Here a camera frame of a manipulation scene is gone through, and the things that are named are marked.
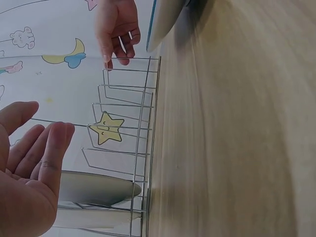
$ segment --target hand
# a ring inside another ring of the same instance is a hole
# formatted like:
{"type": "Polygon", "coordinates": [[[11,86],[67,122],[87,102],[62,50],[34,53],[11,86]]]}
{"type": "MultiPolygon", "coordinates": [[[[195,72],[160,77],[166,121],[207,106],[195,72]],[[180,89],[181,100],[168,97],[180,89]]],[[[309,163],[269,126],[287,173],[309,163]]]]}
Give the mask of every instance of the hand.
{"type": "Polygon", "coordinates": [[[9,143],[38,108],[16,102],[0,111],[0,236],[40,236],[56,219],[62,161],[75,127],[36,125],[11,149],[9,143]]]}
{"type": "Polygon", "coordinates": [[[140,41],[137,8],[134,0],[100,0],[95,32],[105,68],[113,68],[111,61],[113,52],[117,58],[121,58],[119,62],[122,65],[128,65],[128,58],[135,56],[133,46],[140,41]]]}

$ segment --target cartoon bunny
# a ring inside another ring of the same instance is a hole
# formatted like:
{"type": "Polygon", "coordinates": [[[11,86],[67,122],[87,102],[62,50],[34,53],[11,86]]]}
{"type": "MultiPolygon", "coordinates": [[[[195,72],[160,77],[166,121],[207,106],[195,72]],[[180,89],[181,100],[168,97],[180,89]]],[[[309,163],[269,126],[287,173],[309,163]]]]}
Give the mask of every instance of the cartoon bunny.
{"type": "Polygon", "coordinates": [[[35,38],[30,27],[25,27],[24,31],[16,31],[10,34],[12,43],[19,48],[24,48],[26,45],[28,49],[32,49],[35,46],[35,38]]]}

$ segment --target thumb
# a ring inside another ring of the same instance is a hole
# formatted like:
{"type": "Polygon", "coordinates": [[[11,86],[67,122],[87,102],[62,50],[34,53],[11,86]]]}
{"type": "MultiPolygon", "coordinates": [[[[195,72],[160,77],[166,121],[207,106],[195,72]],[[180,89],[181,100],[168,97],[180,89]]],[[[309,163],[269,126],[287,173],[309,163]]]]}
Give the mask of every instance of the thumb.
{"type": "Polygon", "coordinates": [[[102,34],[99,38],[99,46],[105,63],[110,62],[113,54],[112,38],[109,34],[102,34]]]}
{"type": "Polygon", "coordinates": [[[113,54],[112,33],[116,26],[118,9],[113,1],[100,1],[96,16],[96,36],[105,63],[113,54]]]}

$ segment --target cartoon star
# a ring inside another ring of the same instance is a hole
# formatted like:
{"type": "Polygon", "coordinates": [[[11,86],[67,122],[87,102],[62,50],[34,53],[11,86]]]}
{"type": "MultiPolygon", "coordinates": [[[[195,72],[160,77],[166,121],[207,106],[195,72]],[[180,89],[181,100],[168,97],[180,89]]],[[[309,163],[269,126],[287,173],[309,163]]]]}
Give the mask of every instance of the cartoon star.
{"type": "Polygon", "coordinates": [[[90,128],[98,133],[98,145],[101,146],[108,140],[121,142],[122,138],[119,133],[119,127],[124,123],[123,119],[112,119],[106,112],[103,112],[101,120],[90,128]],[[108,125],[117,127],[105,127],[98,125],[108,125]]]}
{"type": "Polygon", "coordinates": [[[85,0],[88,3],[88,9],[89,11],[92,11],[93,8],[96,7],[96,5],[98,4],[98,0],[85,0]]]}

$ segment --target pink cartoon shape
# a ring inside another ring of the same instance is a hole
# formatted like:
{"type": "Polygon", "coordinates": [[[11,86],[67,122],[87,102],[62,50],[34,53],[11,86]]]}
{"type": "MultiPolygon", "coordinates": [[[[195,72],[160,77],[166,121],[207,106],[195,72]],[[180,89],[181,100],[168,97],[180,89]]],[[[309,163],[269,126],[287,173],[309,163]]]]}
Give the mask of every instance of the pink cartoon shape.
{"type": "Polygon", "coordinates": [[[92,11],[93,8],[96,7],[96,5],[98,4],[98,0],[85,0],[88,3],[88,9],[89,11],[92,11]]]}
{"type": "Polygon", "coordinates": [[[19,48],[28,46],[28,49],[32,49],[35,46],[35,38],[30,27],[25,27],[24,31],[16,31],[10,34],[12,43],[19,48]]]}
{"type": "Polygon", "coordinates": [[[23,68],[23,62],[22,61],[19,61],[17,62],[16,64],[14,64],[13,66],[11,67],[7,67],[5,68],[5,70],[8,72],[8,73],[17,73],[18,71],[22,70],[23,68]]]}

